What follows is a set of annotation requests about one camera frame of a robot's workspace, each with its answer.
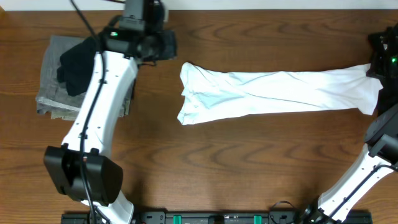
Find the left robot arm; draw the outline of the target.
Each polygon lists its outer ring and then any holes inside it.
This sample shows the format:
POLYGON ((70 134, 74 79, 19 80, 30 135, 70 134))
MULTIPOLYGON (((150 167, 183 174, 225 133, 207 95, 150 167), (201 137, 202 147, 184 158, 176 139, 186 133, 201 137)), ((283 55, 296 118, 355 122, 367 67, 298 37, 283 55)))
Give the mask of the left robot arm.
POLYGON ((177 56, 172 30, 139 32, 107 27, 78 116, 44 165, 58 193, 90 207, 87 223, 131 223, 134 206, 121 191, 123 170, 111 160, 116 122, 140 65, 177 56))

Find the white t-shirt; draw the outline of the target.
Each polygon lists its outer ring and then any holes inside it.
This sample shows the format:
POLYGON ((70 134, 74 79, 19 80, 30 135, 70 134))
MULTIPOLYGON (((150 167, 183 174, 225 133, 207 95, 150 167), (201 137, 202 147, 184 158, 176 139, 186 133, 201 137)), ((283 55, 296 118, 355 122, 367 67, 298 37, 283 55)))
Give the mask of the white t-shirt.
POLYGON ((368 64, 322 72, 216 72, 183 64, 182 125, 237 118, 249 114, 294 113, 357 108, 373 114, 377 78, 368 64))

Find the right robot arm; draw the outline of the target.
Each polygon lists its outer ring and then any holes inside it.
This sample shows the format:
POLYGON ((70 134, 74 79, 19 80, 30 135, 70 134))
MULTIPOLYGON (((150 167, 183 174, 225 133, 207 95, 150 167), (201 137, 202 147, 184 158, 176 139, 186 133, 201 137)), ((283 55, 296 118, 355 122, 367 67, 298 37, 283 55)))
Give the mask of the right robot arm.
POLYGON ((383 177, 397 172, 397 28, 373 33, 368 40, 373 53, 366 75, 383 86, 377 119, 366 131, 354 164, 304 211, 302 223, 371 223, 370 214, 351 209, 383 177))

